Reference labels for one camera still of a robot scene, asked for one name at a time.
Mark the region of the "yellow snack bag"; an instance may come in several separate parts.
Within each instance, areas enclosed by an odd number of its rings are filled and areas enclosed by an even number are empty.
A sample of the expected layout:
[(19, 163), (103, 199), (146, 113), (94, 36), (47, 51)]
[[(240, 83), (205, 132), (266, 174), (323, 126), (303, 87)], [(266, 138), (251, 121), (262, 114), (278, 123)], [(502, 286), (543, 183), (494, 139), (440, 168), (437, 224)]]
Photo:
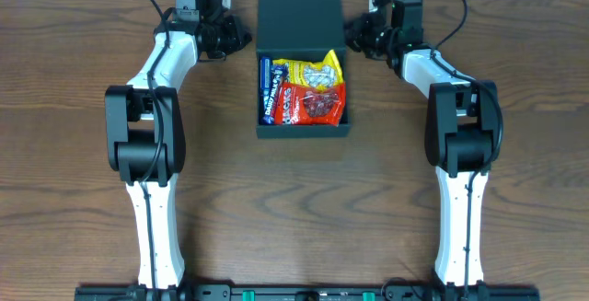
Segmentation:
[(334, 50), (330, 50), (321, 62), (305, 62), (289, 59), (276, 59), (272, 65), (286, 70), (286, 81), (319, 91), (344, 83), (341, 63)]

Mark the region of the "small blue gum pack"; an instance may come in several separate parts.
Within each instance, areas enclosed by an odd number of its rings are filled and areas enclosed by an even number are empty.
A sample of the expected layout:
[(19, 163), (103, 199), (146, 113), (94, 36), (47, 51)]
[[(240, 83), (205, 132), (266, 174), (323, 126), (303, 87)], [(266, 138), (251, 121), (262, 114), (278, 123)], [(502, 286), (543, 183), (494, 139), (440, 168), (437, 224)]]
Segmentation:
[(260, 94), (262, 98), (270, 95), (271, 90), (271, 58), (260, 58)]

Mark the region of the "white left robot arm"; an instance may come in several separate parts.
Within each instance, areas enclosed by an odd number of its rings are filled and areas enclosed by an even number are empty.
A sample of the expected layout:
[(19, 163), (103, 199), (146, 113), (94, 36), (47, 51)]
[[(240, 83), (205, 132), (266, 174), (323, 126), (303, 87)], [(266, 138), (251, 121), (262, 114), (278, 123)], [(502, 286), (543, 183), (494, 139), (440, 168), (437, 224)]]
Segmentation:
[(165, 291), (181, 284), (176, 186), (186, 158), (179, 90), (202, 62), (224, 61), (251, 41), (240, 19), (165, 20), (140, 71), (105, 92), (110, 167), (119, 173), (134, 210), (140, 251), (138, 283)]

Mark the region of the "black gift box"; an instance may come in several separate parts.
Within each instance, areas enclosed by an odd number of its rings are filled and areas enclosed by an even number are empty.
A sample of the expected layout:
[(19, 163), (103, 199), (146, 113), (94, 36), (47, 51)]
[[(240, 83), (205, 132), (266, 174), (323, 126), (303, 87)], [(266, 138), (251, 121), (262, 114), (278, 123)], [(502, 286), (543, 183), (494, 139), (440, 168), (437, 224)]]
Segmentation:
[(346, 44), (341, 0), (259, 0), (256, 54), (258, 67), (259, 139), (300, 139), (346, 137), (351, 129), (348, 104), (341, 122), (332, 125), (264, 124), (261, 89), (262, 57), (320, 62), (334, 50), (346, 77)]

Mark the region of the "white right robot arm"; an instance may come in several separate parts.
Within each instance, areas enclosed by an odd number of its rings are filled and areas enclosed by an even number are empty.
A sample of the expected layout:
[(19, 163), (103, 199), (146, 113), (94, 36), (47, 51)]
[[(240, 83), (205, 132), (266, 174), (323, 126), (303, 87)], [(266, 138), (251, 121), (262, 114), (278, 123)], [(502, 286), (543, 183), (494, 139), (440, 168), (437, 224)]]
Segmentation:
[(400, 26), (380, 12), (345, 24), (347, 45), (387, 62), (397, 76), (428, 100), (424, 148), (435, 168), (441, 229), (434, 272), (444, 285), (469, 288), (482, 281), (479, 259), (482, 196), (499, 155), (503, 117), (497, 87), (457, 71), (422, 40), (415, 17)]

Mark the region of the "Dairy Milk chocolate bar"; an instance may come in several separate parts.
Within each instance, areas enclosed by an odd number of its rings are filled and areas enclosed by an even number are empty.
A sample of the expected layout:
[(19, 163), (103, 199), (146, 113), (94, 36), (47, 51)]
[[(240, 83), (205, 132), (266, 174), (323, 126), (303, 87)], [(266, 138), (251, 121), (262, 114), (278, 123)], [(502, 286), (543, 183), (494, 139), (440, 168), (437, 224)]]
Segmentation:
[(287, 64), (273, 64), (270, 68), (270, 92), (265, 104), (262, 122), (264, 124), (274, 124), (275, 111), (278, 104), (278, 98), (283, 81), (288, 78)]

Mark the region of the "red snack bag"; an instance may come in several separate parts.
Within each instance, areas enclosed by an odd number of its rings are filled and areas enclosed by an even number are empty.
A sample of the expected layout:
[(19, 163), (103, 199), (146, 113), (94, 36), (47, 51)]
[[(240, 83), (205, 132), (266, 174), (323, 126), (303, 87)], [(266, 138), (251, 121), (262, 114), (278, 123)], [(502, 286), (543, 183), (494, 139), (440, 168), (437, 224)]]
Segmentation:
[(346, 103), (344, 84), (320, 91), (286, 83), (275, 111), (275, 124), (338, 126)]

